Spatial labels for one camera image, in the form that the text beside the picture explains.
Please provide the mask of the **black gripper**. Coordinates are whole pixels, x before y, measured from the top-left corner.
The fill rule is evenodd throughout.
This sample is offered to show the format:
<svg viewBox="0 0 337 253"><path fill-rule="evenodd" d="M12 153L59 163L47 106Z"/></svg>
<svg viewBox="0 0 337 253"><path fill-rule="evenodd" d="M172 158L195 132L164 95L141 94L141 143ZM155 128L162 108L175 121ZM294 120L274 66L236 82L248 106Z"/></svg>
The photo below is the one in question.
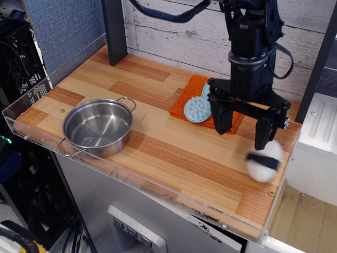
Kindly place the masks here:
<svg viewBox="0 0 337 253"><path fill-rule="evenodd" d="M219 135L232 128L233 112L257 119L255 150L263 150L272 141L277 129L289 125L287 117L291 103L276 94L273 89L275 56L245 59L230 56L231 77L208 80L208 101L216 131Z"/></svg>

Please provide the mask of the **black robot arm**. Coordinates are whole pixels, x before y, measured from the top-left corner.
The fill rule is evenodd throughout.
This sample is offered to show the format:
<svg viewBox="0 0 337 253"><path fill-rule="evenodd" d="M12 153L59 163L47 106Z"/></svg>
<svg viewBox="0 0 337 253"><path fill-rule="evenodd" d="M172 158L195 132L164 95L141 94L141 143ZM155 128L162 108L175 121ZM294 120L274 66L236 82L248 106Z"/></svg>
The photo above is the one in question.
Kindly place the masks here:
<svg viewBox="0 0 337 253"><path fill-rule="evenodd" d="M230 79L208 80L215 129L226 133L239 112L257 120L255 149L263 150L279 128L288 126L291 103L273 89L276 52L290 52L277 43L283 21L277 1L220 1L231 41Z"/></svg>

